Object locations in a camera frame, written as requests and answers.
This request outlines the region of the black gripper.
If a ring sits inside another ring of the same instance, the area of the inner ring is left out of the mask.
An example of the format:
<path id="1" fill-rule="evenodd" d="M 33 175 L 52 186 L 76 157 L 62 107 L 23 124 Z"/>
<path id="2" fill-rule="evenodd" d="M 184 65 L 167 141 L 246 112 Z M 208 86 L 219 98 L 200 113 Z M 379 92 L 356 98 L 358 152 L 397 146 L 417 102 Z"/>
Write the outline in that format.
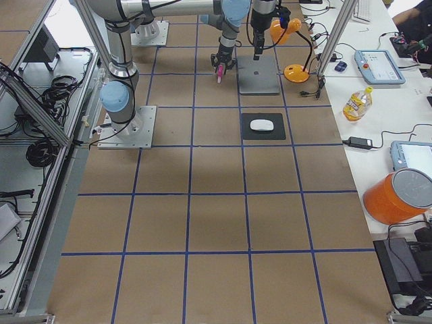
<path id="1" fill-rule="evenodd" d="M 252 2 L 252 17 L 250 24 L 254 30 L 253 60 L 258 61 L 263 54 L 265 46 L 264 31 L 271 26 L 273 18 L 282 19 L 282 27 L 286 28 L 290 21 L 291 11 L 281 4 L 281 1 L 275 0 L 256 0 Z"/>
<path id="2" fill-rule="evenodd" d="M 215 71 L 220 65 L 224 67 L 224 71 L 231 70 L 236 65 L 236 59 L 232 58 L 234 47 L 226 47 L 225 45 L 219 45 L 218 52 L 211 54 L 211 65 L 215 68 Z"/>

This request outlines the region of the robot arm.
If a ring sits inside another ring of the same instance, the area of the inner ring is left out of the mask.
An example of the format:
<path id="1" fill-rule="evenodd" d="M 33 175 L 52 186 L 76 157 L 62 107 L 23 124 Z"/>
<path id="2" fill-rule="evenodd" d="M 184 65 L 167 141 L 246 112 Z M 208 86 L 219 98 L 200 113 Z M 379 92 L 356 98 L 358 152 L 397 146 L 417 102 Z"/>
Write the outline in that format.
<path id="1" fill-rule="evenodd" d="M 236 59 L 232 58 L 232 53 L 240 28 L 229 22 L 224 14 L 199 15 L 199 19 L 202 23 L 221 31 L 218 52 L 211 54 L 211 65 L 215 68 L 215 73 L 222 76 L 236 65 Z"/>
<path id="2" fill-rule="evenodd" d="M 102 88 L 100 99 L 111 118 L 114 135 L 121 137 L 136 134 L 143 125 L 136 108 L 139 76 L 132 56 L 132 27 L 152 23 L 160 16 L 198 15 L 205 24 L 221 31 L 218 52 L 211 56 L 211 64 L 220 78 L 236 64 L 232 52 L 247 15 L 251 16 L 254 59 L 259 59 L 267 50 L 265 31 L 272 21 L 278 19 L 282 34 L 286 35 L 291 14 L 280 1 L 88 1 L 87 4 L 105 22 L 110 81 Z"/>

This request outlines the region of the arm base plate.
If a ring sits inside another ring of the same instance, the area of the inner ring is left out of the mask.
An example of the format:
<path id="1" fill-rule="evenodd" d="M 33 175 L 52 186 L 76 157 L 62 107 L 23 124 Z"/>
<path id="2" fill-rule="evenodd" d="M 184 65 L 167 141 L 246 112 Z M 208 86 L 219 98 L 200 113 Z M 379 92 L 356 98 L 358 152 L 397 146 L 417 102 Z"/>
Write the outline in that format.
<path id="1" fill-rule="evenodd" d="M 131 34 L 133 47 L 164 47 L 167 43 L 168 21 L 153 21 L 139 25 Z"/>
<path id="2" fill-rule="evenodd" d="M 103 128 L 101 141 L 97 142 L 99 149 L 150 149 L 153 142 L 153 131 L 157 114 L 156 106 L 139 106 L 136 116 L 119 134 L 120 125 Z"/>

